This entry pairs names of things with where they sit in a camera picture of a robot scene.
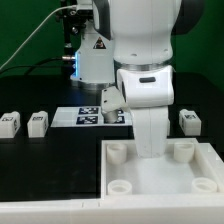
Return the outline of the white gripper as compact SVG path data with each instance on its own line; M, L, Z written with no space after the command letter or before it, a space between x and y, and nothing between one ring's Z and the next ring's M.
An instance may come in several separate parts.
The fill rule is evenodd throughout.
M119 109L122 109L125 112L129 111L124 96L115 86L102 90L101 108L103 113L109 113Z

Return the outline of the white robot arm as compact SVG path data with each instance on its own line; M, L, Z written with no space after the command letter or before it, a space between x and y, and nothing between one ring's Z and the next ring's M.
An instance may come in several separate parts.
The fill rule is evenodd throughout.
M77 0L76 14L89 21L71 80L105 88L101 108L109 121L120 108L130 112L141 157L164 154L174 101L171 37L188 33L204 6L204 0Z

